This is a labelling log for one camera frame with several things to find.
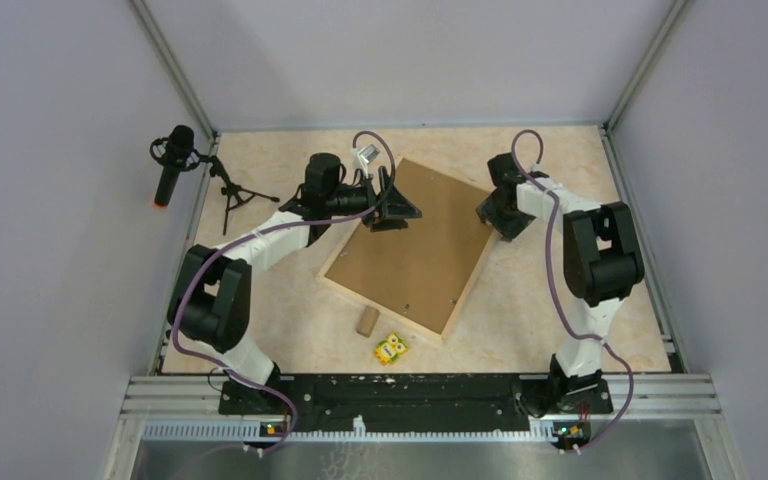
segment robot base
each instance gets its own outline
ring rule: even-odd
[[[610,413],[614,407],[608,382],[602,371],[585,377],[567,377],[552,355],[546,380],[523,386],[522,405],[529,415],[540,418],[547,413]]]

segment glossy metal surface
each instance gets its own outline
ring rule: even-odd
[[[216,445],[143,442],[132,479],[168,479]],[[710,475],[692,421],[629,421],[580,457],[561,456],[548,444],[299,443],[263,460],[251,451],[226,450],[176,478],[696,480]]]

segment yellow toy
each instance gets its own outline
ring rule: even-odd
[[[378,343],[378,346],[375,347],[375,356],[378,357],[381,365],[387,366],[395,363],[399,359],[399,355],[403,355],[407,351],[408,344],[402,340],[398,333],[393,332],[387,336],[386,340]]]

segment beige floor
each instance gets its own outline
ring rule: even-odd
[[[486,162],[510,148],[514,127],[379,130],[396,156],[460,172],[492,188]],[[616,200],[605,152],[596,127],[540,127],[546,144],[543,169],[576,193],[600,202]],[[284,201],[301,183],[308,157],[332,152],[349,162],[355,130],[223,134],[219,157],[231,177],[245,187]],[[536,142],[524,137],[518,154],[530,161]],[[212,246],[236,238],[265,221],[277,205],[257,199],[231,213],[222,236],[224,197],[213,179],[196,242]],[[444,343],[398,326],[382,314],[371,338],[355,333],[362,306],[342,297],[315,276],[348,229],[334,226],[316,244],[293,253],[259,276],[253,286],[250,331],[260,348],[285,372],[544,372],[564,339],[552,307],[543,261],[545,224],[535,222],[515,241],[491,252],[460,319]],[[561,238],[553,258],[562,300],[572,296],[563,284]],[[411,350],[388,367],[372,351],[391,330],[407,336]],[[645,285],[635,287],[611,328],[615,350],[638,372],[668,371],[669,364]],[[606,371],[621,366],[604,356]],[[170,347],[164,372],[207,372],[211,366]]]

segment small wooden block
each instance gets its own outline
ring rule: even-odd
[[[378,315],[378,310],[375,308],[364,308],[363,314],[360,316],[360,320],[358,320],[358,325],[357,328],[355,328],[355,331],[364,337],[369,338],[369,336],[372,335],[372,329],[374,329],[375,324],[378,323]]]

